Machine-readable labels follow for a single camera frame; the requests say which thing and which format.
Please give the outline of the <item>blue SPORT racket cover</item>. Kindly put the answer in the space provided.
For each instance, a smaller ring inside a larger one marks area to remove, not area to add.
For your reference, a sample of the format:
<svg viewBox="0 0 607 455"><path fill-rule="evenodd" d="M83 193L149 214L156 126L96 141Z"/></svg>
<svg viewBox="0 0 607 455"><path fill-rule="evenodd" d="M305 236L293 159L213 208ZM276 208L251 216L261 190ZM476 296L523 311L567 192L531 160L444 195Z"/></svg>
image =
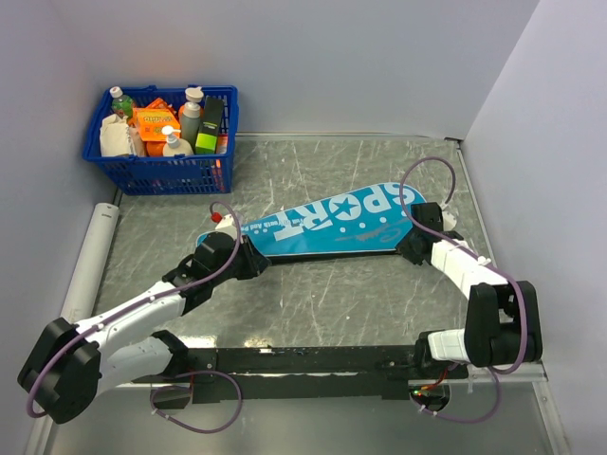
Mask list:
<svg viewBox="0 0 607 455"><path fill-rule="evenodd" d="M279 210L236 225L271 265L297 264L349 257L395 253L397 243L412 229L403 206L411 209L425 198L397 182L368 185L357 190ZM234 248L226 233L198 236L194 256L219 267Z"/></svg>

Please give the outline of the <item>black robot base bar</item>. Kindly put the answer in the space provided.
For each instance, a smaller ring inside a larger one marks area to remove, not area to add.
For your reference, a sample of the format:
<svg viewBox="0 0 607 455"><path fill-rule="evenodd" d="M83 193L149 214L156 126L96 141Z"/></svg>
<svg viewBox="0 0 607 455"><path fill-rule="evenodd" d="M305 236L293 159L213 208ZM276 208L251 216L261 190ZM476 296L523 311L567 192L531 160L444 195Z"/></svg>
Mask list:
<svg viewBox="0 0 607 455"><path fill-rule="evenodd" d="M434 382L450 362L425 360L413 345L195 348L183 373L209 370L193 380L195 404L235 399L226 373L245 400L380 397L407 400L409 387Z"/></svg>

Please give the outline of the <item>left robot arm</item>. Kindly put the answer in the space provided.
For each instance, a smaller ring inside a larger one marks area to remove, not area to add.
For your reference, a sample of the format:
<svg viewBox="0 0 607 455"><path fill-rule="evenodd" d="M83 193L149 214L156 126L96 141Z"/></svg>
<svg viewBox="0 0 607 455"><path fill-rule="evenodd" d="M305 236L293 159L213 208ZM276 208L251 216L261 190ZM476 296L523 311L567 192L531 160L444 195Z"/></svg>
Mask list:
<svg viewBox="0 0 607 455"><path fill-rule="evenodd" d="M148 375L179 379L188 367L188 349L157 326L205 303L223 282L257 278L270 264L248 236L211 233L139 296L96 317L52 320L18 374L28 415L63 424L124 382Z"/></svg>

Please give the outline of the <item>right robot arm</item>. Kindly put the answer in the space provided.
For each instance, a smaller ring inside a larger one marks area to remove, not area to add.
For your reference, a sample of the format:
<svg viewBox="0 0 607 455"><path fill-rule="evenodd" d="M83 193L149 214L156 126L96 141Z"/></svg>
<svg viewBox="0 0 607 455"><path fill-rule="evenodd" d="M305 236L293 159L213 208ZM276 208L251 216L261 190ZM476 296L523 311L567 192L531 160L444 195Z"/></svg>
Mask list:
<svg viewBox="0 0 607 455"><path fill-rule="evenodd" d="M448 362L510 369L539 361L543 338L533 284L509 281L490 259L473 252L459 233L444 230L438 204L413 204L405 216L413 226L396 252L412 264L433 266L468 300L464 328L419 336L415 369L435 377Z"/></svg>

